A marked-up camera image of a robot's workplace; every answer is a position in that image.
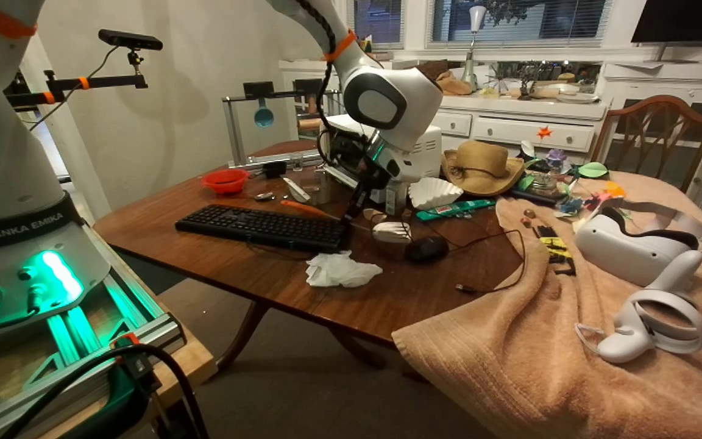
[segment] table leg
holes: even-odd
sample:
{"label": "table leg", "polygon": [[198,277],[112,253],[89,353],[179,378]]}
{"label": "table leg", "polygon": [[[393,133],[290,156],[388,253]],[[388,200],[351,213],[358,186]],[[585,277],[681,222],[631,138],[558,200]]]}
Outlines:
{"label": "table leg", "polygon": [[335,335],[335,339],[362,363],[370,367],[370,368],[385,368],[385,359],[377,357],[376,351],[362,346],[348,331],[332,327],[330,329]]}
{"label": "table leg", "polygon": [[221,373],[234,363],[234,359],[246,349],[248,339],[253,336],[258,322],[264,320],[264,314],[268,311],[270,311],[268,305],[252,301],[248,313],[246,313],[243,322],[240,324],[229,349],[214,363],[214,368],[216,368],[214,373]]}

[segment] wooden chair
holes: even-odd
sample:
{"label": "wooden chair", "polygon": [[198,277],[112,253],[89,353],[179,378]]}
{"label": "wooden chair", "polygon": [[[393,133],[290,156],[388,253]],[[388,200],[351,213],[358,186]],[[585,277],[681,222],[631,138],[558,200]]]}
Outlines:
{"label": "wooden chair", "polygon": [[702,116],[675,96],[653,96],[604,116],[593,161],[667,180],[687,194],[702,161]]}

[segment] vr headset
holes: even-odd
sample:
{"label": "vr headset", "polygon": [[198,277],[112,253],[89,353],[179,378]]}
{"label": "vr headset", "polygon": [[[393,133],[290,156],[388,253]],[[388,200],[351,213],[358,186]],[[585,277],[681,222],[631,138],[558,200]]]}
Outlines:
{"label": "vr headset", "polygon": [[[624,209],[653,213],[656,228],[628,231]],[[641,288],[687,294],[702,264],[702,222],[656,203],[608,200],[575,229],[581,253]]]}

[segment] tan towel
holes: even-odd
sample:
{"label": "tan towel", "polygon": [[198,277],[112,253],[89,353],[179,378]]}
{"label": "tan towel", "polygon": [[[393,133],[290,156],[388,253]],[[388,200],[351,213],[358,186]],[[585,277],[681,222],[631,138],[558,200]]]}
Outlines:
{"label": "tan towel", "polygon": [[[614,178],[631,200],[658,200],[702,220],[672,186]],[[505,228],[522,228],[524,200],[497,206]],[[499,436],[702,436],[702,351],[649,351],[613,367],[587,351],[575,324],[613,331],[624,301],[638,290],[587,264],[574,229],[536,207],[567,241],[578,277],[557,277],[546,250],[524,234],[522,280],[502,294],[396,331],[407,363]],[[693,301],[702,311],[702,268]]]}

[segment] camera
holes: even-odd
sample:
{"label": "camera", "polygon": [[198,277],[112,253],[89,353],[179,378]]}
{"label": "camera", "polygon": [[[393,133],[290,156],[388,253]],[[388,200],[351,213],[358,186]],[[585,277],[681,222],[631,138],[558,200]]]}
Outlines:
{"label": "camera", "polygon": [[163,50],[163,44],[152,34],[99,30],[99,40],[107,42],[110,47],[130,47],[131,51],[136,51],[136,50],[160,51]]}

